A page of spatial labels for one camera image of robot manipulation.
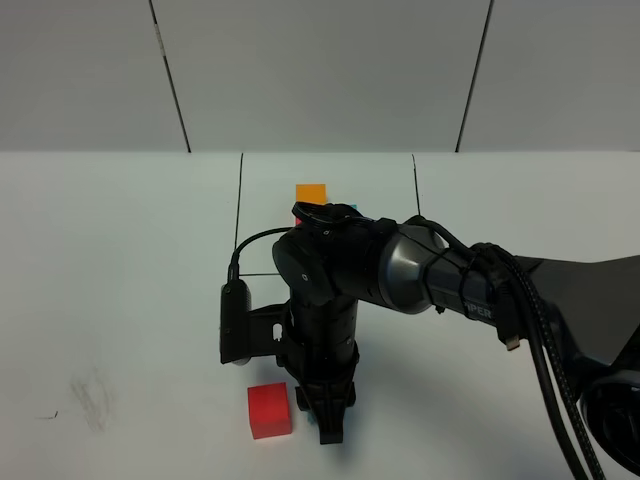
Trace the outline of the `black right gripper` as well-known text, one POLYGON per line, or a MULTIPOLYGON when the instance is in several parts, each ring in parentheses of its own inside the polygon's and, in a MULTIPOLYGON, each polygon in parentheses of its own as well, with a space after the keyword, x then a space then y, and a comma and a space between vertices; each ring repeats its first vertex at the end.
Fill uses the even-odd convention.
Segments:
POLYGON ((298 382, 297 407, 315 420, 321 445, 343 442, 345 412, 355 404, 354 382, 342 379, 353 378, 359 360, 357 307, 350 296, 317 306, 294 294, 284 304, 248 313, 255 324, 271 321, 283 327, 287 346, 276 363, 298 382))

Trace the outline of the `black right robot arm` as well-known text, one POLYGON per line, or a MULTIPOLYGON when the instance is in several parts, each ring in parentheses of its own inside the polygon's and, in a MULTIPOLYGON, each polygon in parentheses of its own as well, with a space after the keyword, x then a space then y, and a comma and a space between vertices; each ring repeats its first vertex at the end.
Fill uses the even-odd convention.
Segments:
POLYGON ((240 339, 225 362, 273 356, 297 380, 300 409, 323 443, 343 438, 355 400, 360 302, 404 314, 453 311, 527 341, 560 449, 575 477, 603 477, 602 448, 639 469, 639 260, 595 263, 466 246, 422 216, 373 220, 344 204, 293 207, 272 255, 287 302, 240 307, 240 339))

